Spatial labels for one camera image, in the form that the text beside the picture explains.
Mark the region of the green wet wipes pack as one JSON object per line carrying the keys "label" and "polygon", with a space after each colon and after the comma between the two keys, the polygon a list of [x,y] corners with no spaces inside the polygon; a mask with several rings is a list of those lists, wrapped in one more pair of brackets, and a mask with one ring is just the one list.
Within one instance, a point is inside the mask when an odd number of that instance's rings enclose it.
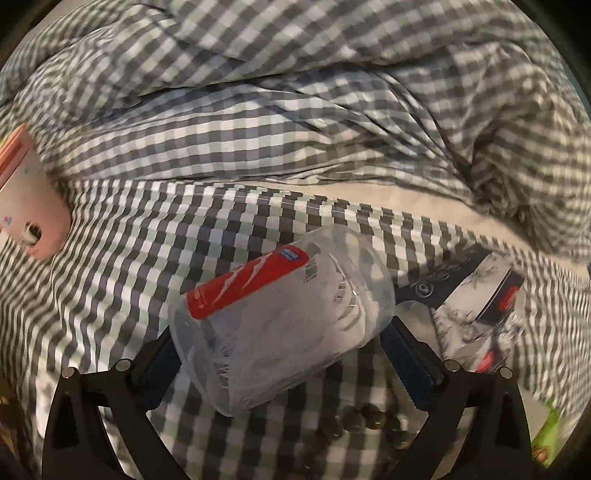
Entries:
{"label": "green wet wipes pack", "polygon": [[533,459],[544,467],[548,467],[556,456],[560,427],[558,411],[551,404],[548,404],[548,407],[549,414],[532,441]]}

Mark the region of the black white printed packet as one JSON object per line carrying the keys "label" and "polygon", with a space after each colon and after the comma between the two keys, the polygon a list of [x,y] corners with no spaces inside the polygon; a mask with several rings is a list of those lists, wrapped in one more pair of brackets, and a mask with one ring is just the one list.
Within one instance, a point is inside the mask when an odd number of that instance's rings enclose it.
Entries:
{"label": "black white printed packet", "polygon": [[440,359],[489,373],[523,331],[515,312],[523,283],[505,255],[474,244],[399,287],[396,297],[402,321]]}

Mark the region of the clear plastic jar red label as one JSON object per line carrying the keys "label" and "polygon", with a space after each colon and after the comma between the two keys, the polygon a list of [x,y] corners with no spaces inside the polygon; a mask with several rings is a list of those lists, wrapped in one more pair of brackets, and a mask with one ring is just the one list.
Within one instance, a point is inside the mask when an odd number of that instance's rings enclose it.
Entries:
{"label": "clear plastic jar red label", "polygon": [[192,384],[231,417],[367,345],[394,305],[370,241],[329,225],[182,294],[167,317]]}

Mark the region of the grey gingham bed sheet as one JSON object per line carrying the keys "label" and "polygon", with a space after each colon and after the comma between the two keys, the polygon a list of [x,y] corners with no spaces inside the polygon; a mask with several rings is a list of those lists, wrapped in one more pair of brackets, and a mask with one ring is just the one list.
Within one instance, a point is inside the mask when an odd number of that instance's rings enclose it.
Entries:
{"label": "grey gingham bed sheet", "polygon": [[[63,190],[73,223],[53,259],[33,260],[13,242],[1,251],[1,373],[20,404],[33,472],[63,369],[103,371],[134,357],[165,328],[170,299],[331,224],[370,240],[399,284],[473,243],[505,252],[526,277],[525,328],[511,368],[564,417],[579,417],[589,401],[589,278],[499,234],[398,207],[242,185],[91,180]],[[296,479],[318,418],[366,402],[394,405],[394,370],[377,343],[235,418],[218,414],[179,374],[150,419],[194,479]]]}

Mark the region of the pink kids water bottle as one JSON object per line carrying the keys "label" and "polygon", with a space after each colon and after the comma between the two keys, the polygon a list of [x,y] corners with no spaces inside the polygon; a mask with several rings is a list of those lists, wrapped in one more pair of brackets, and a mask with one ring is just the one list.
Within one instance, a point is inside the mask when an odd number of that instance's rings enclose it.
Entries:
{"label": "pink kids water bottle", "polygon": [[45,173],[24,125],[1,145],[1,230],[30,257],[47,260],[65,244],[70,209]]}

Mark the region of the grey gingham duvet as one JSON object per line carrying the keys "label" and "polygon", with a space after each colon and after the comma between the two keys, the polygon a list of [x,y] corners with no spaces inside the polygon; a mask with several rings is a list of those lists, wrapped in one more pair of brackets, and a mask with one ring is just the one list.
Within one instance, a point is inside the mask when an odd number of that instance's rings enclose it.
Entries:
{"label": "grey gingham duvet", "polygon": [[379,180],[590,259],[590,119],[511,1],[93,1],[2,68],[23,124],[69,180]]}

